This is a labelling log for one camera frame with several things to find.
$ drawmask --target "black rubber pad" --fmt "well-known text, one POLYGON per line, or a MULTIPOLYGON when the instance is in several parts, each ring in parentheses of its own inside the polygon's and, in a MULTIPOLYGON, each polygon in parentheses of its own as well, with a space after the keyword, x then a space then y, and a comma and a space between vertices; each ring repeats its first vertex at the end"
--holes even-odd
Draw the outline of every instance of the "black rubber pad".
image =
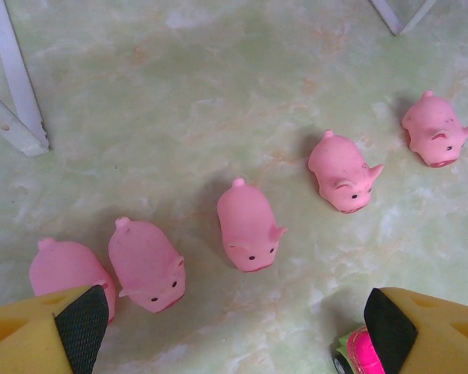
POLYGON ((416 341, 417 328, 378 288, 367 299, 364 320, 385 374, 398 374, 416 341))
POLYGON ((90 288, 55 316, 55 325, 74 374, 92 373, 108 319, 108 301, 100 285, 90 288))

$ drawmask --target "marble floor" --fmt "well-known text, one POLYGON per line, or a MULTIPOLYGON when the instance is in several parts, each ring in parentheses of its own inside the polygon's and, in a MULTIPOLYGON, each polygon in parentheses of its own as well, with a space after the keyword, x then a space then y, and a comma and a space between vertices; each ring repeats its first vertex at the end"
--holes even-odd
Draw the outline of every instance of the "marble floor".
MULTIPOLYGON (((403 19, 422 1, 392 1, 403 19)), ((428 168, 399 119, 426 89, 468 125, 468 0, 393 37, 367 0, 8 0, 51 140, 0 138, 0 305, 33 296, 37 240, 89 246, 110 270, 121 215, 185 257, 187 288, 150 314, 117 301, 96 373, 333 373, 330 346, 371 288, 468 305, 468 141, 428 168), (343 215, 306 167, 322 132, 383 163, 343 215), (288 228, 273 266, 226 258, 215 204, 242 176, 288 228)), ((0 61, 0 98, 12 105, 0 61)))

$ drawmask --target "rubber pig toy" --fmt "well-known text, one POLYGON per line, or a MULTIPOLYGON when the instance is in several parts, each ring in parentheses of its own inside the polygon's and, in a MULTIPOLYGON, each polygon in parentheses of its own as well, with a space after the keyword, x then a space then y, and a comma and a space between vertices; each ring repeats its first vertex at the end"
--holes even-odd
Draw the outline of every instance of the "rubber pig toy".
POLYGON ((402 127, 409 132, 409 148, 433 168, 456 161, 468 138, 451 104, 430 90, 407 111, 402 127))
POLYGON ((108 299, 109 322, 115 318, 115 283, 88 247, 44 238, 38 248, 30 267, 35 296, 100 284, 108 299))
POLYGON ((225 252, 239 270, 258 271, 274 262, 286 228, 276 224, 259 189, 237 178, 218 200, 217 213, 225 252))
POLYGON ((308 168, 315 173, 321 197, 342 213, 354 213, 369 203, 383 165, 369 168, 352 140, 326 130, 308 168))
POLYGON ((122 290, 120 297, 157 313, 178 302, 186 291, 181 257, 163 231, 149 222, 116 220, 109 258, 122 290))

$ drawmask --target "white metal leg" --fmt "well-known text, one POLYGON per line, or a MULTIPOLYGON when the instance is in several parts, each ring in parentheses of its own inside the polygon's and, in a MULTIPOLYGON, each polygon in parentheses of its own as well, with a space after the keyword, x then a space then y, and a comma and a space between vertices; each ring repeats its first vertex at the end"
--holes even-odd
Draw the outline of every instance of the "white metal leg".
POLYGON ((428 13, 437 0, 426 0, 423 5, 414 13, 411 20, 404 26, 395 15, 387 0, 370 0, 373 7, 380 14, 380 17, 387 24, 394 35, 405 34, 411 31, 428 13))
POLYGON ((9 121, 0 122, 0 133, 27 156, 48 152, 47 134, 43 128, 37 99, 17 44, 5 0, 0 0, 0 57, 17 110, 16 117, 0 101, 0 121, 9 121))

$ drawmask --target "small toy car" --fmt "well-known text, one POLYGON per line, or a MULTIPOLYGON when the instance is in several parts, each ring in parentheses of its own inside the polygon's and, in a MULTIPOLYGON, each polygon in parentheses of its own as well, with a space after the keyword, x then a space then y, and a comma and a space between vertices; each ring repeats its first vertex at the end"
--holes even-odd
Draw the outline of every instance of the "small toy car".
POLYGON ((333 363, 339 374, 385 374, 367 327, 340 337, 338 342, 333 363))

